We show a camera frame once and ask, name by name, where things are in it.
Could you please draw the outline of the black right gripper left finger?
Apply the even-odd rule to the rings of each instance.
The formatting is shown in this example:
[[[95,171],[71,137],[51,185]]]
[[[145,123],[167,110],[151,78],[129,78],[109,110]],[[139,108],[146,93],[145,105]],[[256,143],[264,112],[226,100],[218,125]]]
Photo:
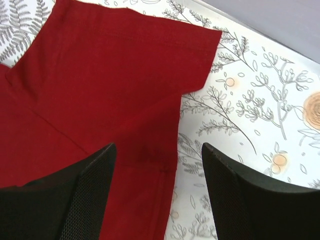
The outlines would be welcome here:
[[[2,240],[97,240],[117,149],[87,158],[23,186],[0,190]]]

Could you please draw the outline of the red t-shirt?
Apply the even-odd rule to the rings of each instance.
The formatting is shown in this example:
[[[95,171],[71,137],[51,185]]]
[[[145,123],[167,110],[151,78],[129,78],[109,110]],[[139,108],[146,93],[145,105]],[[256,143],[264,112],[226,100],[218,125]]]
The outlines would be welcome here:
[[[22,185],[115,143],[100,238],[162,240],[183,94],[200,90],[222,33],[58,0],[13,67],[0,67],[0,185]]]

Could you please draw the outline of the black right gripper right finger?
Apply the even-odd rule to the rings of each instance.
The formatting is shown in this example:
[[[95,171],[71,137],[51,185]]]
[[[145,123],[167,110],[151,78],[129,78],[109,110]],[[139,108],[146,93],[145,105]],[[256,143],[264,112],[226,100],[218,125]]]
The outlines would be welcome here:
[[[209,143],[202,163],[220,240],[319,240],[320,191],[239,163]]]

